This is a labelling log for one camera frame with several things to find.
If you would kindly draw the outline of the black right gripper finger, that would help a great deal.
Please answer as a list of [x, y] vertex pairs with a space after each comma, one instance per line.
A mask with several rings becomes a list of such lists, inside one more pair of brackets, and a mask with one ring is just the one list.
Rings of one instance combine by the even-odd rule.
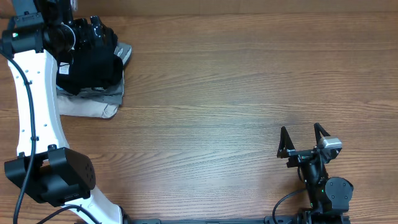
[[321, 143], [322, 137], [330, 136], [330, 134], [327, 131], [325, 131], [325, 129], [321, 126], [320, 123], [314, 124], [314, 131], [315, 131], [315, 138], [316, 138], [317, 145], [319, 145]]
[[291, 153], [295, 152], [295, 147], [292, 143], [292, 140], [287, 132], [285, 126], [280, 129], [280, 143], [277, 150], [278, 158], [287, 158]]

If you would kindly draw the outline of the dark navy t-shirt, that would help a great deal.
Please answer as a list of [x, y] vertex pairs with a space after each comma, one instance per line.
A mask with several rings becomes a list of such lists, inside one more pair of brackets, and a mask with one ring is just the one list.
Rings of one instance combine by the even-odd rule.
[[62, 52], [57, 57], [59, 66], [69, 64], [67, 74], [57, 73], [56, 84], [77, 95], [83, 88], [104, 88], [117, 85], [123, 75], [123, 60], [114, 54], [118, 37], [106, 29], [106, 42], [89, 50]]

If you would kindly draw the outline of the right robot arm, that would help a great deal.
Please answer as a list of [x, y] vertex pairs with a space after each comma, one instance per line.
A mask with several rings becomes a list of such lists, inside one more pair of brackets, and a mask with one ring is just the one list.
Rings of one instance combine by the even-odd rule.
[[[337, 137], [331, 136], [320, 123], [314, 124], [316, 145], [313, 149], [298, 151], [289, 136], [286, 127], [280, 129], [280, 143], [277, 157], [287, 158], [288, 168], [296, 168], [297, 175], [304, 183], [303, 189], [296, 190], [282, 197], [272, 209], [273, 223], [312, 223], [335, 224], [349, 223], [344, 214], [349, 211], [353, 184], [342, 177], [330, 177], [325, 165], [340, 154], [343, 144]], [[286, 199], [306, 192], [310, 208], [301, 208], [293, 216], [278, 217], [276, 210]]]

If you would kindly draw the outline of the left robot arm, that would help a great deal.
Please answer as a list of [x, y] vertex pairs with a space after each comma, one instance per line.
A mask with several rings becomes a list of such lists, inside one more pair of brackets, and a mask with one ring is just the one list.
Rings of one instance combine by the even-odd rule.
[[98, 16], [75, 19], [76, 1], [14, 1], [2, 32], [17, 93], [17, 157], [6, 177], [37, 203], [71, 210], [86, 223], [129, 223], [96, 185], [90, 158], [70, 149], [60, 121], [57, 84], [108, 87], [121, 79], [117, 38]]

